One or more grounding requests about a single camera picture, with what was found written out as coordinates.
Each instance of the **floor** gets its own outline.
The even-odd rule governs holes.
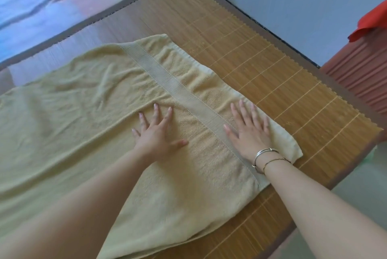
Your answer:
[[[333,192],[387,230],[387,142],[379,144],[373,158],[365,160]],[[315,258],[298,230],[270,259]]]

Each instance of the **red fabric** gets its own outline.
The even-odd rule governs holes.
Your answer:
[[[350,42],[357,41],[376,27],[387,29],[387,0],[363,16],[358,22],[357,30],[350,34],[348,39]]]

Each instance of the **beige towel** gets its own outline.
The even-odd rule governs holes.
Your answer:
[[[98,258],[138,258],[212,232],[268,185],[223,131],[235,127],[239,98],[247,102],[166,35],[102,46],[12,89],[0,97],[0,236],[133,148],[138,112],[150,117],[154,102],[175,107],[171,138],[190,143],[143,173]],[[283,155],[302,156],[271,129]]]

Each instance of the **silver bracelet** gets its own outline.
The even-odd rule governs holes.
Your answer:
[[[257,165],[255,164],[255,162],[257,161],[257,158],[259,157],[259,155],[260,155],[260,154],[263,154],[263,153],[265,153],[265,152],[275,152],[275,153],[278,153],[278,154],[279,154],[278,150],[272,149],[272,148],[267,148],[267,149],[263,149],[263,150],[259,151],[259,152],[255,155],[254,164],[253,164],[253,167],[254,167],[254,168],[257,167]]]

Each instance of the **person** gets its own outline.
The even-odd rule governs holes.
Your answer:
[[[317,258],[385,258],[387,232],[284,160],[271,147],[269,121],[249,114],[242,101],[231,104],[238,134],[225,126],[235,148],[272,183]],[[135,147],[113,165],[86,181],[5,239],[2,259],[96,258],[123,204],[143,171],[156,159],[172,154],[187,140],[167,142],[172,119],[161,120],[154,105],[150,124],[140,113],[141,130],[133,129]]]

